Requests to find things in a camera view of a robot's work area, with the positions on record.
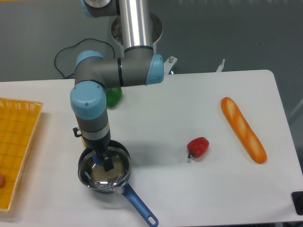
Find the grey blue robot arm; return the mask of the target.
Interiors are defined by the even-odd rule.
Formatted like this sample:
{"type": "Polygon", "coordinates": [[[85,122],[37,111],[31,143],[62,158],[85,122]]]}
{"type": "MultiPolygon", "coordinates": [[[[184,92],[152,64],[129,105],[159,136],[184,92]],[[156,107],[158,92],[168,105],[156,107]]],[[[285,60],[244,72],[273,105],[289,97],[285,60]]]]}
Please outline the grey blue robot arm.
{"type": "Polygon", "coordinates": [[[154,53],[148,1],[83,0],[81,5],[91,17],[118,15],[121,18],[123,57],[106,60],[96,51],[80,53],[75,66],[75,85],[70,93],[81,136],[109,171],[114,165],[107,148],[111,135],[106,90],[161,83],[163,58],[154,53]]]}

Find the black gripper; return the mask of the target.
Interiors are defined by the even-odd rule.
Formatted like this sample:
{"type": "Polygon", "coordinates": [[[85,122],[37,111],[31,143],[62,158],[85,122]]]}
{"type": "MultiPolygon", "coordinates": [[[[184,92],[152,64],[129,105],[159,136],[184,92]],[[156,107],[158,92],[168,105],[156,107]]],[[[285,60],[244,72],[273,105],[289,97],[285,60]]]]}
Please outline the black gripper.
{"type": "Polygon", "coordinates": [[[103,166],[105,172],[114,169],[112,156],[107,148],[110,140],[109,127],[75,127],[72,129],[76,138],[83,138],[87,147],[94,149],[93,161],[98,166],[103,166]]]}

